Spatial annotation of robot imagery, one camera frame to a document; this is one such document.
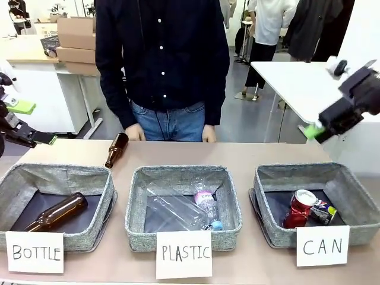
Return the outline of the person's right hand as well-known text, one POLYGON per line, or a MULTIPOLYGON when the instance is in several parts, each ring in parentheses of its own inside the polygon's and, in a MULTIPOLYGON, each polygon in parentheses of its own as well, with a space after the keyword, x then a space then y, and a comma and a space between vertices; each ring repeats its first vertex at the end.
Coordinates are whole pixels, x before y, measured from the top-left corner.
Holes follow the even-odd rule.
POLYGON ((135 123, 125 129, 125 133, 130 141, 146 141, 144 130, 141 125, 135 123))

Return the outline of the person's left hand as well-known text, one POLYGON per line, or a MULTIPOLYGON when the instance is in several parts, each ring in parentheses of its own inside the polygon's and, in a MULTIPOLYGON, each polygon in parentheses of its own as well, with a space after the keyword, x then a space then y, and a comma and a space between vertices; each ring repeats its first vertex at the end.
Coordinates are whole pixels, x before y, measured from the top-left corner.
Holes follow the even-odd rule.
POLYGON ((216 143, 217 142, 215 126, 204 125, 203 131, 202 131, 202 141, 204 143, 216 143))

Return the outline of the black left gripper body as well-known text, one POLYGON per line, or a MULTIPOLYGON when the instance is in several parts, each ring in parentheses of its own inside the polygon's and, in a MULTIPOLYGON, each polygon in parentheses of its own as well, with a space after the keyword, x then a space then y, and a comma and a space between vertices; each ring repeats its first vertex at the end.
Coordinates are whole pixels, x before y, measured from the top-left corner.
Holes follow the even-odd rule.
POLYGON ((5 140, 15 144, 20 142, 17 134, 20 120, 13 111, 8 110, 8 107, 14 108, 18 104, 19 100, 7 94, 1 86, 1 156, 5 151, 5 140))

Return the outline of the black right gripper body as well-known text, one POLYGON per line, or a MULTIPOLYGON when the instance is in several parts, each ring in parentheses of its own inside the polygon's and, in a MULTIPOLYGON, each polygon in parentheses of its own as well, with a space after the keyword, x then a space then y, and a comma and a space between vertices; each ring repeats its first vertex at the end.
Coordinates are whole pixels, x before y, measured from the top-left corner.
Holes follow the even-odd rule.
POLYGON ((319 121, 328 135, 341 135, 363 120, 351 101, 340 98, 319 114, 319 121))

